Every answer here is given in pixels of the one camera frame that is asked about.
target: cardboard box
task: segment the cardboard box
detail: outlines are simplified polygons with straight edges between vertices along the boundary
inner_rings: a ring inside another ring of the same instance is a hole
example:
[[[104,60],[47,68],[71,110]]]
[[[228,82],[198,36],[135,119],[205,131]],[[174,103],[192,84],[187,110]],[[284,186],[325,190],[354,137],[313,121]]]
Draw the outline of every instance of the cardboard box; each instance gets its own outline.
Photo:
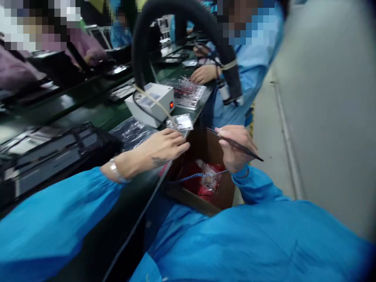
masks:
[[[191,147],[183,156],[172,163],[166,176],[170,181],[179,179],[183,164],[196,159],[201,159],[205,163],[224,165],[223,151],[218,143],[219,139],[212,133],[195,128],[189,133],[187,141],[190,142]],[[168,196],[208,216],[213,216],[221,210],[232,207],[234,191],[235,184],[228,172],[222,174],[219,186],[212,197],[212,204],[183,188],[180,184],[172,184],[166,187]]]

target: black tweezers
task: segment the black tweezers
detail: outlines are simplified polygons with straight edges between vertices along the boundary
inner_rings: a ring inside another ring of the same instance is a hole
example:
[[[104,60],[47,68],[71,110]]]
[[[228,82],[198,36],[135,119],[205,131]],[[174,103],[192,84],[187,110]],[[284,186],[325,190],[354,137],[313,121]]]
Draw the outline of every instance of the black tweezers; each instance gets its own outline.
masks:
[[[221,136],[217,131],[211,129],[211,128],[206,128],[207,131],[213,133],[215,136],[217,136],[219,139],[222,139],[222,140],[225,140],[227,141],[232,147],[235,147],[236,149],[239,149],[240,151],[246,153],[247,155],[251,156],[251,157],[254,157],[255,159],[259,160],[259,161],[264,161],[263,159],[261,159],[258,155],[256,155],[255,153],[253,153],[250,149],[248,149],[247,147],[237,143],[236,141],[230,139],[230,138],[226,138],[226,137],[223,137]]]

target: fume extractor hose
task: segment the fume extractor hose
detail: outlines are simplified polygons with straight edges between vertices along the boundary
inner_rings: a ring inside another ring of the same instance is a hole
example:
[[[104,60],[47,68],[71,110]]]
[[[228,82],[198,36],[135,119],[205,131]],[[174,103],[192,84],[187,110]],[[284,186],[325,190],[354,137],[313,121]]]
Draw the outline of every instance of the fume extractor hose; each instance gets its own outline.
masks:
[[[242,87],[234,49],[229,45],[228,39],[223,38],[214,17],[202,8],[198,0],[148,0],[145,3],[137,20],[132,44],[132,65],[137,86],[144,90],[148,82],[154,82],[148,51],[148,33],[152,22],[167,14],[183,16],[202,27],[206,36],[216,46],[224,66],[222,73],[228,85],[229,97],[222,97],[223,103],[228,105],[234,102],[235,105],[242,105]]]

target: white box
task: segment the white box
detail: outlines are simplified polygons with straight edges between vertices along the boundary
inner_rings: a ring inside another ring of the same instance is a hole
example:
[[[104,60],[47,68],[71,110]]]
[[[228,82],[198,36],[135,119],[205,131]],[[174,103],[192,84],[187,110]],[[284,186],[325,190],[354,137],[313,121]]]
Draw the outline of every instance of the white box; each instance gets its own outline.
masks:
[[[174,89],[171,86],[148,83],[144,87],[145,91],[157,100],[169,113],[175,108],[174,103]],[[166,113],[152,100],[146,97],[144,94],[137,92],[135,94],[135,100],[139,106],[141,106],[146,112],[152,114],[160,121],[164,121],[167,117]],[[160,122],[156,121],[150,115],[143,112],[133,101],[133,97],[130,96],[125,100],[125,103],[134,116],[134,118],[140,122],[157,128]]]

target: pink shirt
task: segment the pink shirt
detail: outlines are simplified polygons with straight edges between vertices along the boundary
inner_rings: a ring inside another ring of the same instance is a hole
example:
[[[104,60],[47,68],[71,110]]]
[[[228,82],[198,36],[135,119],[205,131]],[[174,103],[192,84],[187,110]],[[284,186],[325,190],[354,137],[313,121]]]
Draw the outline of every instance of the pink shirt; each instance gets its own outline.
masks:
[[[99,42],[92,36],[88,35],[80,28],[68,29],[70,35],[70,41],[77,48],[77,51],[84,58],[90,55],[93,60],[89,65],[96,65],[101,60],[107,60],[107,54]],[[55,34],[43,34],[42,35],[42,49],[51,51],[64,50],[65,53],[72,58],[74,63],[77,63],[71,53],[67,50],[67,44],[60,42],[59,36]]]
[[[29,62],[22,62],[0,45],[0,89],[18,90],[46,77]]]

